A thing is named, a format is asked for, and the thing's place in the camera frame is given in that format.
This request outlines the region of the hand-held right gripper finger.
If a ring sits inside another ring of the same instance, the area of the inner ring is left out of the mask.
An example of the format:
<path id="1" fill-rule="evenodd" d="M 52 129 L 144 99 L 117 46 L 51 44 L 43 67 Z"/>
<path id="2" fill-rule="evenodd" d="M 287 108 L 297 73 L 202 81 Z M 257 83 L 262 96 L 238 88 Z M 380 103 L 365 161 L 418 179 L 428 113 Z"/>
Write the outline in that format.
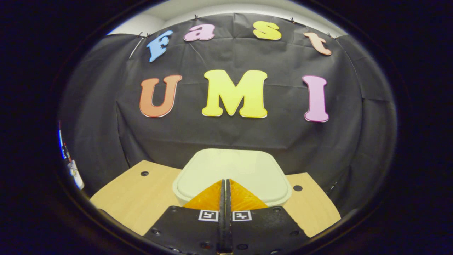
<path id="1" fill-rule="evenodd" d="M 236 187 L 226 181 L 225 242 L 233 255 L 286 255 L 301 248 L 309 237 L 282 206 L 233 210 Z"/>
<path id="2" fill-rule="evenodd" d="M 225 185 L 220 181 L 219 210 L 169 206 L 144 238 L 178 255 L 217 255 L 225 237 Z"/>

